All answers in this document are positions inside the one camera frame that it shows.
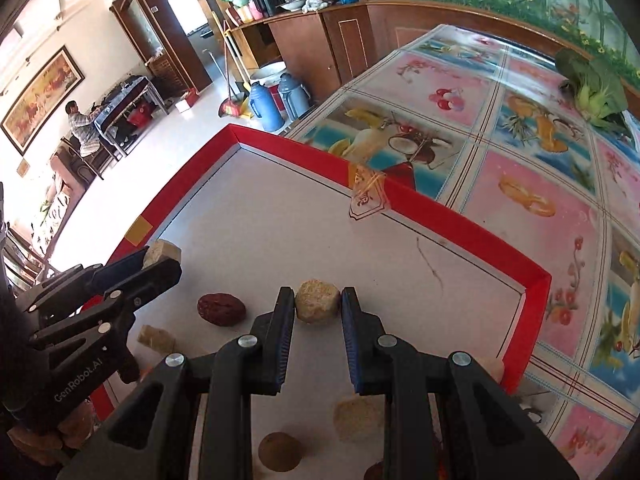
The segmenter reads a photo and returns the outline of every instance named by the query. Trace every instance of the thermos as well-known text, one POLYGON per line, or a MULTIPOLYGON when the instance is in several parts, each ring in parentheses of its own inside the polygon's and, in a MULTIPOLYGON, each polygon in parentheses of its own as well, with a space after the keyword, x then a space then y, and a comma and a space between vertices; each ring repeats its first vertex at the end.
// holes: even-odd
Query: thermos
POLYGON ((276 101, 273 100, 271 92, 260 83, 256 82, 251 85, 249 106, 265 132, 274 132, 284 126, 284 119, 276 106, 276 101))
POLYGON ((287 115, 292 121, 295 121, 311 108, 309 104, 311 95, 302 86, 302 83, 289 73, 285 72, 280 77, 278 93, 282 98, 287 115))

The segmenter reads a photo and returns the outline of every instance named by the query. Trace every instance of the window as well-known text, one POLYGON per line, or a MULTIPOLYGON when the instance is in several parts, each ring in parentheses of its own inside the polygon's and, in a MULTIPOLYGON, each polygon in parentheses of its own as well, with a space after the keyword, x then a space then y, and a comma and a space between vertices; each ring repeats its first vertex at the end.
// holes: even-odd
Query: window
POLYGON ((207 25, 207 17, 202 12, 198 0, 167 0, 174 10, 185 34, 191 34, 203 25, 207 25))

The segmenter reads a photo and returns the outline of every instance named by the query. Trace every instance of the red bucket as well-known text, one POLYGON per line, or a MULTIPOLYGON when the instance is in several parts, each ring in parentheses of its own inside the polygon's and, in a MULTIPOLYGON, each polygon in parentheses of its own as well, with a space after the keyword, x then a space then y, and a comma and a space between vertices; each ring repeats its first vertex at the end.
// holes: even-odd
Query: red bucket
POLYGON ((273 96, 273 100, 276 101, 276 106, 278 107, 278 110, 283 112, 284 103, 282 102, 282 97, 280 97, 280 93, 278 92, 279 86, 280 86, 280 80, 278 79, 277 83, 273 84, 272 86, 267 86, 267 88, 269 89, 269 92, 271 92, 271 95, 273 96))

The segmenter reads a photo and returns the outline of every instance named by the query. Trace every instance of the tiled floor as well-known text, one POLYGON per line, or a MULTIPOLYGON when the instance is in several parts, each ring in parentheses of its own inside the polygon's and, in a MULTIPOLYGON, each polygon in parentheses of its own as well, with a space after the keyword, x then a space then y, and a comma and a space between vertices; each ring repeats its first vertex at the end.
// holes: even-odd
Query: tiled floor
POLYGON ((127 229, 164 184, 226 124, 260 128, 257 121, 219 118, 224 80, 207 88, 192 110, 162 113, 124 160, 95 180, 71 215, 51 259, 59 270, 106 263, 127 229))

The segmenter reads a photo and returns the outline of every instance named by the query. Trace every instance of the lid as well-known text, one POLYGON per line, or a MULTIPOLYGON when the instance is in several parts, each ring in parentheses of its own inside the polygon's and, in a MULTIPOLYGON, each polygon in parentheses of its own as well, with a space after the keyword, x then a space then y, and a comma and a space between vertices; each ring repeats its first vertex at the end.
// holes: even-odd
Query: lid
POLYGON ((302 83, 295 79, 290 73, 285 72, 280 77, 280 84, 278 85, 278 90, 280 92, 291 92, 292 90, 298 88, 302 83))

